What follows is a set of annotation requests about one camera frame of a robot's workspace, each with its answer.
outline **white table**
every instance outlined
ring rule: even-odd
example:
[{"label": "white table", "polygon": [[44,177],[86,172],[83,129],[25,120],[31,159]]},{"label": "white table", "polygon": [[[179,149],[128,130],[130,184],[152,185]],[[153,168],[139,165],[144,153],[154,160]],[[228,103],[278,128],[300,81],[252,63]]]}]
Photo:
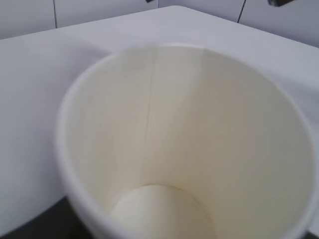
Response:
[{"label": "white table", "polygon": [[[319,49],[302,43],[179,6],[0,40],[0,236],[64,195],[52,139],[69,85],[109,53],[153,42],[203,45],[264,71],[301,106],[319,146]],[[310,230],[319,235],[319,216]]]}]

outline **cup rim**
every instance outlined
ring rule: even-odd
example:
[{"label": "cup rim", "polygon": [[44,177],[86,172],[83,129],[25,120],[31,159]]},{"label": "cup rim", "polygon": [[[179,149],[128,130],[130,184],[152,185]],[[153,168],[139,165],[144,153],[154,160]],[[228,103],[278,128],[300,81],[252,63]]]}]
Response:
[{"label": "cup rim", "polygon": [[301,218],[296,223],[296,225],[290,230],[288,230],[285,233],[285,235],[280,239],[300,238],[308,230],[308,227],[310,226],[312,219],[315,217],[315,214],[319,207],[318,206],[319,204],[319,174],[318,174],[319,151],[316,150],[315,140],[311,133],[311,129],[310,129],[308,121],[306,120],[305,116],[303,115],[299,107],[296,105],[292,97],[288,95],[288,93],[286,93],[281,87],[279,87],[278,84],[276,84],[273,80],[271,80],[269,76],[265,75],[260,70],[257,70],[253,66],[248,65],[231,56],[215,52],[214,50],[211,50],[206,47],[196,46],[192,44],[185,44],[185,43],[147,44],[144,46],[130,47],[116,53],[111,53],[110,55],[106,56],[105,58],[99,60],[97,63],[90,66],[73,82],[73,84],[71,85],[67,93],[65,94],[62,100],[62,103],[60,105],[58,116],[57,116],[57,123],[55,128],[55,139],[54,139],[55,152],[57,156],[56,157],[57,165],[59,168],[60,175],[62,177],[62,183],[64,184],[66,188],[66,194],[68,198],[70,199],[70,201],[72,203],[81,205],[81,209],[83,210],[85,215],[89,217],[90,220],[93,221],[94,225],[96,225],[96,227],[98,227],[101,231],[105,232],[106,231],[105,229],[107,229],[107,232],[109,234],[119,239],[138,239],[139,238],[137,234],[135,234],[134,232],[128,231],[122,225],[120,225],[111,217],[109,217],[107,214],[103,213],[99,209],[98,205],[94,202],[93,197],[91,197],[89,193],[81,185],[80,179],[76,175],[76,171],[74,167],[72,166],[72,163],[69,159],[68,150],[65,143],[65,134],[66,134],[67,115],[72,105],[73,99],[75,95],[77,94],[78,90],[81,88],[81,86],[90,79],[90,76],[94,74],[96,70],[100,69],[100,67],[102,67],[104,64],[106,64],[107,62],[111,61],[114,58],[124,55],[130,49],[145,49],[147,47],[183,47],[183,48],[191,48],[191,49],[202,49],[202,50],[210,51],[224,58],[228,58],[232,61],[237,62],[238,64],[241,64],[247,69],[255,71],[259,75],[262,75],[264,78],[268,79],[269,84],[272,84],[273,87],[275,87],[283,95],[286,101],[288,101],[291,104],[291,106],[293,107],[293,110],[296,113],[296,116],[299,118],[300,122],[302,123],[302,126],[304,127],[304,131],[310,143],[310,147],[312,151],[311,155],[312,155],[312,159],[314,163],[314,167],[313,167],[313,170],[314,170],[313,185],[314,186],[312,188],[312,192],[311,192],[308,204],[306,205],[303,211],[303,216],[301,216]]}]

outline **white tile wall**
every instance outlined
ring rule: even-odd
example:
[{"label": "white tile wall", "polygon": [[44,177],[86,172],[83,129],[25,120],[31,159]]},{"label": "white tile wall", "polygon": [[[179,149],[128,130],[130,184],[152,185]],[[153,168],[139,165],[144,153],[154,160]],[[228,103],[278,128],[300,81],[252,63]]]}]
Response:
[{"label": "white tile wall", "polygon": [[0,0],[0,39],[53,28],[53,0]]},{"label": "white tile wall", "polygon": [[281,7],[246,0],[239,22],[319,47],[319,0],[294,0]]},{"label": "white tile wall", "polygon": [[159,0],[159,7],[181,5],[224,19],[237,21],[243,3],[244,0]]},{"label": "white tile wall", "polygon": [[68,26],[154,9],[158,0],[55,0],[57,26]]}]

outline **white paper cup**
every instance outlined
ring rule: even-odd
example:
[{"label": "white paper cup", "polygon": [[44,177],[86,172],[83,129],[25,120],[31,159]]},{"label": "white paper cup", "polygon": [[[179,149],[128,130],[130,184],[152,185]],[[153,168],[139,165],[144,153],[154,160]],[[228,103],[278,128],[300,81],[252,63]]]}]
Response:
[{"label": "white paper cup", "polygon": [[150,45],[90,67],[56,137],[67,195],[100,239],[297,239],[317,162],[292,101],[211,50]]}]

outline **cup bottom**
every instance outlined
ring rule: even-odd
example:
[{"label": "cup bottom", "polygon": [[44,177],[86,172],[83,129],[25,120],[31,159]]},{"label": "cup bottom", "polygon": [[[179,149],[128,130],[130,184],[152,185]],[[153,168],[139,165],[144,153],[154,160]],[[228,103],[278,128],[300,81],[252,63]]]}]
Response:
[{"label": "cup bottom", "polygon": [[182,189],[147,185],[123,196],[111,215],[127,229],[148,239],[212,239],[209,214]]}]

